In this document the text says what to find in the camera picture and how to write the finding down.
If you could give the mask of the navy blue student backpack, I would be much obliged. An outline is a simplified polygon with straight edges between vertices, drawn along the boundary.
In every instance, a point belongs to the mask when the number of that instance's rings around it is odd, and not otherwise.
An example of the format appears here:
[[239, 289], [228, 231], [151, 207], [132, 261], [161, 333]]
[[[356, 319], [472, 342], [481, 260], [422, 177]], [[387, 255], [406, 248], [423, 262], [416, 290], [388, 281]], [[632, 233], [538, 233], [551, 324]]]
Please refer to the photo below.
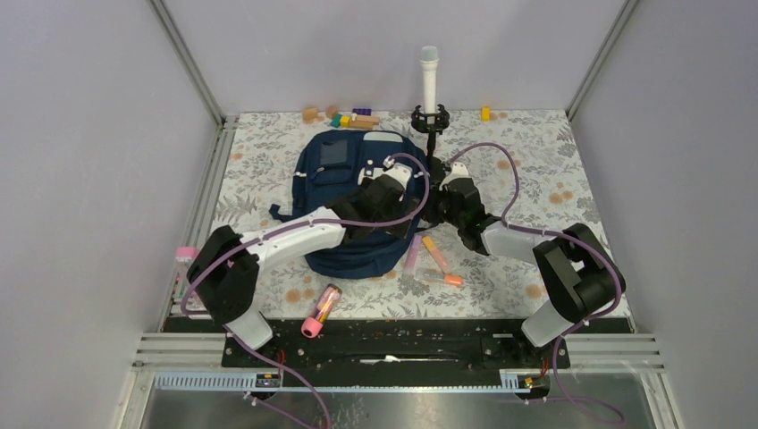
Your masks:
[[[282, 214], [271, 205], [273, 219], [287, 222], [308, 215], [320, 206], [354, 194], [383, 169], [388, 156], [406, 153], [430, 168], [426, 153], [409, 138], [394, 131], [329, 130], [315, 135], [301, 151], [291, 186], [291, 212]], [[361, 232], [335, 248], [305, 255], [312, 271], [324, 276], [359, 280], [381, 276], [393, 269], [406, 253], [420, 217], [390, 230]]]

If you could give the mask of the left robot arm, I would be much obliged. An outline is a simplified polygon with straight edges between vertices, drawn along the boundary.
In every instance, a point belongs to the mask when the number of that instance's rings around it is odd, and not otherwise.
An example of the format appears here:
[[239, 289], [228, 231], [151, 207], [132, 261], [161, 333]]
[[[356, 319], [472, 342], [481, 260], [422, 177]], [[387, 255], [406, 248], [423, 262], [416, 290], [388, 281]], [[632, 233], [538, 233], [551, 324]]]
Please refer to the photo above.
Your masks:
[[408, 186], [413, 174], [400, 164], [362, 180], [358, 190], [329, 206], [294, 218], [272, 230], [241, 234], [229, 226], [216, 229], [187, 272], [189, 287], [181, 310], [197, 296], [211, 319], [243, 347], [257, 367], [277, 355], [274, 333], [253, 304], [258, 277], [279, 264], [353, 242], [364, 243], [374, 232], [386, 233], [411, 223]]

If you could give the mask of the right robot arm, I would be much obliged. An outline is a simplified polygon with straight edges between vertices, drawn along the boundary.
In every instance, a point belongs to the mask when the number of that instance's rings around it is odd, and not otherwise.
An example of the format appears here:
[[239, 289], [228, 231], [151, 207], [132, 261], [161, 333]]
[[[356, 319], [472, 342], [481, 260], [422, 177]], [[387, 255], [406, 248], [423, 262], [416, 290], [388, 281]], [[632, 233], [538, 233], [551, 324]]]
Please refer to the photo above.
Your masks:
[[466, 174], [434, 178], [423, 215], [429, 223], [454, 226], [463, 245], [480, 255], [517, 259], [538, 268], [548, 299], [522, 323], [524, 337], [512, 345], [514, 359], [526, 368], [547, 358], [548, 343], [612, 307], [626, 290], [623, 275], [587, 225], [548, 231], [505, 223], [486, 212], [478, 188]]

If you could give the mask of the pink-capped clear tube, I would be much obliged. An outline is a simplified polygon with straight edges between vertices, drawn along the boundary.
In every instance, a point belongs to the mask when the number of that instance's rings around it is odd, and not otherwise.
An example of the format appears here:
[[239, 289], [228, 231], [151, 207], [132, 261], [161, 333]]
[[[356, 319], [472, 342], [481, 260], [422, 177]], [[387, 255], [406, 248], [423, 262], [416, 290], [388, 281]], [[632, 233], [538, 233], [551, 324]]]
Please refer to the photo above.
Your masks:
[[323, 329], [324, 323], [334, 306], [341, 299], [341, 289], [333, 283], [329, 283], [316, 301], [314, 309], [301, 325], [301, 333], [309, 339], [315, 338]]

